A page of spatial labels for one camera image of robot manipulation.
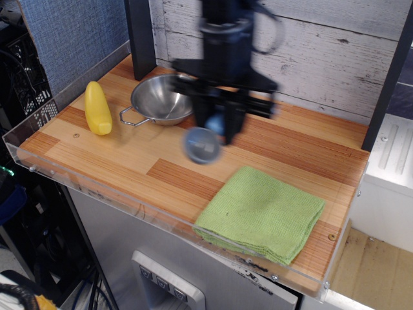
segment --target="black pole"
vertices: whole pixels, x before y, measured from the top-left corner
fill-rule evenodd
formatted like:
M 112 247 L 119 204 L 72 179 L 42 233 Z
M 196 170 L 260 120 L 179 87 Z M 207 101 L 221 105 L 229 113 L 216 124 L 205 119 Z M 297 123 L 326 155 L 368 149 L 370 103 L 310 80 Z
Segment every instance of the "black pole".
M 370 125 L 361 148 L 363 150 L 371 151 L 373 149 L 374 142 L 380 130 L 380 126 L 387 112 L 388 104 L 393 95 L 394 88 L 399 79 L 401 69 L 407 58 L 408 50 L 413 41 L 413 4 L 408 11 L 405 26 L 401 31 L 400 40 L 394 52 L 392 63 L 387 72 L 386 80 L 383 88 L 381 89 L 380 97 L 378 99 L 376 108 L 374 110 Z
M 125 0 L 126 21 L 136 80 L 156 67 L 154 35 L 148 0 Z

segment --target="green light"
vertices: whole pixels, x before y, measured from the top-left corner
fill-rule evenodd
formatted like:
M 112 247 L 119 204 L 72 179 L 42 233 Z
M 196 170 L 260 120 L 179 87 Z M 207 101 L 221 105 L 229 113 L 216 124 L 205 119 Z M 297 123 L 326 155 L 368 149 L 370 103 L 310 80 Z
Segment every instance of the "green light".
M 2 169 L 2 170 L 4 170 L 4 171 L 8 172 L 11 176 L 13 176 L 13 175 L 14 175 L 14 172 L 13 172 L 13 171 L 11 171 L 10 169 L 7 169 L 6 167 L 0 166 L 0 169 Z

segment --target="stainless steel bowl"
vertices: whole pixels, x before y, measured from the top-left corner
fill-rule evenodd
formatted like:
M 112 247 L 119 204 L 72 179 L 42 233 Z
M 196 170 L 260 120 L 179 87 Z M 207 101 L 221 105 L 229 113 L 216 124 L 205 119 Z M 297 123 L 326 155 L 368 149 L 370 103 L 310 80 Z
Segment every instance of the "stainless steel bowl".
M 121 122 L 131 126 L 139 126 L 147 121 L 162 126 L 181 123 L 192 114 L 192 102 L 188 96 L 172 91 L 172 81 L 176 74 L 162 74 L 140 83 L 132 92 L 128 107 L 119 113 Z M 134 108 L 146 119 L 139 123 L 131 123 L 123 119 L 123 114 Z

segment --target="green towel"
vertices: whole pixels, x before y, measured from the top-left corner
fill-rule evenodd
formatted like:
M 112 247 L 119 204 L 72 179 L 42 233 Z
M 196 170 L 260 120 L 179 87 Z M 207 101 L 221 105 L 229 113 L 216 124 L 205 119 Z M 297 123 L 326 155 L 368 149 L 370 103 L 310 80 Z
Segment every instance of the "green towel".
M 205 231 L 289 265 L 302 250 L 325 201 L 251 167 L 239 169 L 196 220 L 206 241 L 242 252 Z

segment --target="wooden surface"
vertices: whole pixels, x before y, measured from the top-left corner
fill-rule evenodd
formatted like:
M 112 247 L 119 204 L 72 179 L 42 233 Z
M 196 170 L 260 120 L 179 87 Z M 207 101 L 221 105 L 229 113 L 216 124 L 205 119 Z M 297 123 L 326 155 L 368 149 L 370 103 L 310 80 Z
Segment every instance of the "wooden surface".
M 332 290 L 376 310 L 412 309 L 413 253 L 351 229 Z
M 253 67 L 279 83 L 277 98 L 369 124 L 411 0 L 264 0 L 280 25 L 256 14 L 254 44 L 284 41 L 269 55 L 253 53 Z M 150 2 L 156 57 L 201 58 L 201 1 Z
M 157 68 L 149 76 L 165 72 Z M 113 204 L 121 202 L 132 214 L 139 214 L 142 205 L 138 200 L 194 223 L 223 184 L 240 167 L 249 165 L 326 201 L 306 246 L 291 264 L 305 275 L 324 279 L 337 244 L 328 235 L 341 233 L 367 162 L 368 153 L 360 150 L 365 126 L 280 104 L 274 120 L 248 116 L 243 133 L 233 145 L 223 147 L 219 161 L 197 165 L 182 151 L 183 136 L 193 125 L 191 119 L 173 127 L 153 123 L 131 127 L 120 122 L 119 112 L 130 105 L 130 94 L 138 84 L 133 79 L 131 57 L 99 82 L 112 112 L 112 132 L 97 136 L 89 131 L 84 99 L 79 97 L 21 146 L 57 164 L 44 170 L 53 169 L 57 180 L 65 178 L 65 169 L 74 171 L 76 174 L 70 175 L 76 179 L 74 184 L 81 180 L 89 194 L 104 196 Z M 143 117 L 128 112 L 125 119 L 137 122 Z M 26 161 L 31 160 L 33 163 L 35 158 L 26 156 Z M 256 261 L 269 272 L 277 269 L 264 259 Z M 298 281 L 291 275 L 294 273 L 277 273 Z M 303 290 L 308 288 L 306 280 L 300 279 Z

